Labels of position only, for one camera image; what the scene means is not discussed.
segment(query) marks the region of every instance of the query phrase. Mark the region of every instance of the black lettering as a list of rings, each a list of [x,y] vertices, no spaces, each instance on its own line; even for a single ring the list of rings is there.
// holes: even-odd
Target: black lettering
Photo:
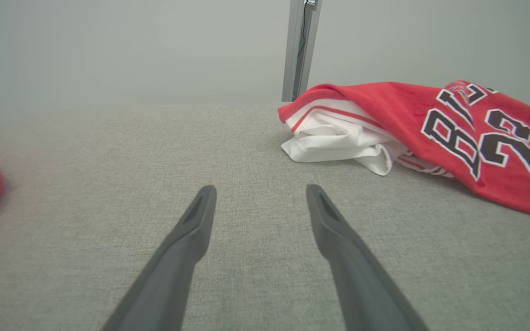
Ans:
[[[449,130],[447,137],[437,130],[439,123]],[[467,134],[467,132],[458,127],[453,120],[447,117],[447,115],[441,113],[439,109],[436,108],[431,109],[427,114],[422,132],[425,134],[425,136],[435,140],[439,145],[461,159],[471,171],[473,178],[478,180],[480,176],[480,157],[478,153],[478,145],[473,138]],[[470,155],[466,151],[458,148],[460,140],[473,150],[473,155]]]
[[[483,134],[480,141],[480,153],[484,162],[506,167],[509,155],[501,151],[501,145],[507,145],[513,149],[515,154],[530,173],[530,146],[519,139],[509,137],[500,133]]]
[[[476,84],[469,84],[467,88],[472,90],[472,93],[467,96],[467,101],[469,102],[469,105],[474,105],[474,103],[477,103],[478,101],[486,97],[486,92],[484,92]]]
[[[451,110],[455,111],[455,113],[461,115],[461,117],[463,117],[473,127],[472,115],[467,109],[465,109],[465,107],[463,107],[461,103],[459,103],[459,101],[455,98],[455,94],[453,92],[450,92],[448,90],[441,90],[441,93],[439,93],[437,100],[449,107]]]

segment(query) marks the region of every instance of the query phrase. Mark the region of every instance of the cable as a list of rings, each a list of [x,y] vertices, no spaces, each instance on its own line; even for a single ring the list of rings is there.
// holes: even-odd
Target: cable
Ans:
[[[302,35],[301,35],[302,38],[304,38],[304,43],[300,47],[300,51],[298,52],[298,57],[297,58],[300,58],[301,51],[304,50],[304,46],[305,46],[305,35],[304,35],[304,32],[305,32],[305,7],[308,6],[309,3],[310,3],[309,0],[305,0],[304,15],[302,15]]]

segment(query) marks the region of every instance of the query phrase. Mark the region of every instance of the white fabric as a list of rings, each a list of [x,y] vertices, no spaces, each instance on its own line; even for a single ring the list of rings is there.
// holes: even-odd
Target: white fabric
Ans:
[[[420,172],[453,176],[414,156],[352,101],[312,101],[296,111],[286,124],[294,130],[294,138],[283,143],[282,149],[296,162],[354,159],[381,176],[398,162]]]
[[[350,107],[357,107],[350,101],[337,103],[349,103]],[[300,115],[304,117],[294,131],[295,137],[282,144],[282,149],[296,162],[354,159],[376,174],[385,176],[396,159],[408,151],[381,128],[368,123],[364,127],[360,120],[333,113],[332,110],[316,109],[315,105],[309,107],[313,107],[309,113],[299,111],[286,121],[288,125],[297,125]],[[370,119],[363,111],[359,115]]]

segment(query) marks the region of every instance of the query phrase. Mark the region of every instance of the printed number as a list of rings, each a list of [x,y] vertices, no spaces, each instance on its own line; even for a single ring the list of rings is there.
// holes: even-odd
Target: printed number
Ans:
[[[469,84],[467,88],[471,90],[471,94],[466,96],[463,93],[466,104],[474,105],[488,95],[476,84]],[[491,94],[497,93],[491,88],[486,89]],[[457,100],[455,93],[441,90],[436,99],[473,127],[471,113]],[[422,133],[461,159],[469,168],[474,180],[480,177],[481,161],[499,167],[507,166],[509,155],[502,152],[503,145],[508,146],[519,157],[530,173],[530,127],[500,109],[490,109],[486,115],[486,122],[501,132],[482,134],[479,147],[470,134],[437,108],[430,109],[427,113]]]
[[[530,173],[530,146],[524,141],[524,138],[513,138],[496,132],[482,134],[480,138],[480,153],[484,162],[506,167],[508,154],[501,151],[503,145],[513,149]]]
[[[523,122],[506,115],[500,109],[490,109],[486,115],[486,122],[494,129],[512,134],[526,143],[530,141],[530,128]]]
[[[480,157],[476,141],[439,109],[433,108],[425,118],[422,133],[461,159],[473,178],[480,177]]]

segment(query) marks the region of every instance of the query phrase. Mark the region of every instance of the white wall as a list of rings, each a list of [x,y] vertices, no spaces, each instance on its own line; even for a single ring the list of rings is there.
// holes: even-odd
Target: white wall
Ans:
[[[324,0],[309,87],[459,79],[530,104],[530,1]]]
[[[286,0],[0,0],[0,126],[40,111],[278,101]]]

